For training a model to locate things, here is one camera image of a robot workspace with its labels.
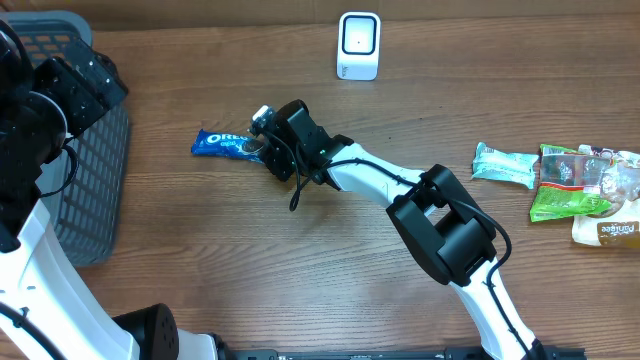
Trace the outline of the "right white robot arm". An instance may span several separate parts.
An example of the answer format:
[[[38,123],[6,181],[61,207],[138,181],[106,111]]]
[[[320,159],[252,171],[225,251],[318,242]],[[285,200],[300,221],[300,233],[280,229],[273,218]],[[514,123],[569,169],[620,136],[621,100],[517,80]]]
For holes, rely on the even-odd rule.
[[[413,170],[382,160],[343,135],[330,136],[294,100],[279,110],[262,106],[249,131],[265,140],[261,159],[281,181],[293,178],[296,210],[309,183],[358,194],[385,209],[418,266],[454,289],[492,359],[543,359],[541,342],[521,320],[499,274],[502,253],[493,241],[507,235],[442,165]]]

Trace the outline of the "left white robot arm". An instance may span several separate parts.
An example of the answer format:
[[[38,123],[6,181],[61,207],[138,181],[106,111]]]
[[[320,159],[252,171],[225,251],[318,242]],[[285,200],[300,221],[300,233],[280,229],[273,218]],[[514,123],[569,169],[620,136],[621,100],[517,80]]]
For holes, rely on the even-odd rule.
[[[64,254],[41,167],[128,94],[108,57],[69,46],[34,67],[1,25],[1,328],[30,359],[220,359],[216,338],[180,329],[165,304],[110,317]]]

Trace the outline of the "blue Oreo cookie packet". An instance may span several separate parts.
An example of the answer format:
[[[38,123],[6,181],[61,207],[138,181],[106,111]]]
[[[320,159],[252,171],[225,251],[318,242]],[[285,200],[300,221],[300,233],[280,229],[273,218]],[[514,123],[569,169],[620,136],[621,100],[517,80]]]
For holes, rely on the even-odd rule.
[[[200,130],[191,153],[196,156],[226,157],[262,164],[264,143],[256,138]]]

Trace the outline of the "green clear snack packet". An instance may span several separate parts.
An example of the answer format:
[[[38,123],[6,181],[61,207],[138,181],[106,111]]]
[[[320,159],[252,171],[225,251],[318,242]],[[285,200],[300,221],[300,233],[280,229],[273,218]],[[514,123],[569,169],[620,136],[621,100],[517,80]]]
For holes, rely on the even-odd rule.
[[[577,150],[542,144],[540,183],[530,220],[541,222],[577,215],[599,215],[612,207],[601,180],[615,162]]]

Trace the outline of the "mint green wipes packet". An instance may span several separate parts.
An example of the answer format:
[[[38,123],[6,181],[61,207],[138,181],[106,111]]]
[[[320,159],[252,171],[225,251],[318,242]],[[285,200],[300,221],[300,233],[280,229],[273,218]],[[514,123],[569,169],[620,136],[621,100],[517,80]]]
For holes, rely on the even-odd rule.
[[[472,161],[472,179],[511,182],[534,189],[536,154],[505,153],[479,142]]]

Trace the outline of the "beige nut snack pouch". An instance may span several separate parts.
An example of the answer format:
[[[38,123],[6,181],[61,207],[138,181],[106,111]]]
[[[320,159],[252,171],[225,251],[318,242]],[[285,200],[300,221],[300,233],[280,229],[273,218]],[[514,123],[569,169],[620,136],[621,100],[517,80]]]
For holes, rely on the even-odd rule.
[[[589,246],[639,248],[639,154],[581,144],[579,152],[613,164],[599,178],[600,198],[611,207],[594,215],[577,215],[574,242]]]

